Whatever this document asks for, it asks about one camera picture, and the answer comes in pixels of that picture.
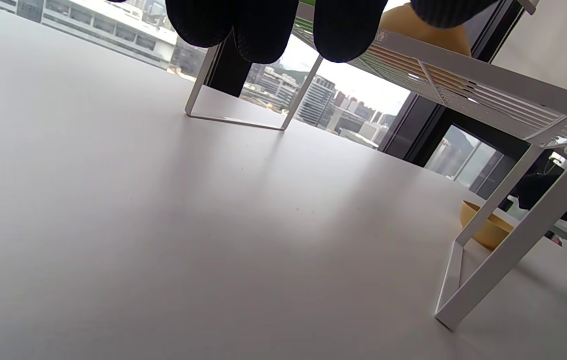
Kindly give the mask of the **person's left hand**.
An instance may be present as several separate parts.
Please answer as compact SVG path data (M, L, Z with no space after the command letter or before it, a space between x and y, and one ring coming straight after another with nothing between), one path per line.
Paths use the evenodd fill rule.
M394 7L400 19L415 18L435 30L461 27L491 0L410 0ZM167 0L167 18L179 37L212 48L233 35L249 63L271 64L283 55L297 18L297 0ZM313 43L323 59L346 63L364 54L381 27L385 0L316 0Z

